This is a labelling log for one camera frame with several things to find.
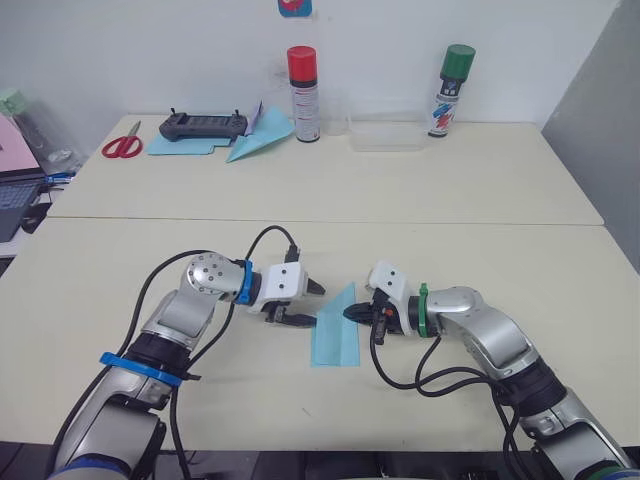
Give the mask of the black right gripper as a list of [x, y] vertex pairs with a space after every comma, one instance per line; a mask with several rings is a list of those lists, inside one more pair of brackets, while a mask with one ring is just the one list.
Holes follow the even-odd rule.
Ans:
[[383, 345], [387, 334], [408, 335], [408, 299], [375, 291], [372, 303], [356, 303], [344, 309], [343, 315], [360, 324], [371, 324], [370, 344]]

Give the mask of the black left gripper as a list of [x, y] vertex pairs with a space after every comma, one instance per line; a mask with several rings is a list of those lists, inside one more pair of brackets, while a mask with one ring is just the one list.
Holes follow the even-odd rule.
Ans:
[[[267, 273], [264, 277], [263, 311], [267, 314], [266, 321], [279, 323], [292, 327], [312, 328], [317, 319], [305, 314], [289, 314], [288, 306], [300, 300], [303, 296], [305, 273]], [[305, 294], [311, 296], [324, 296], [326, 289], [318, 282], [308, 277], [306, 280]]]

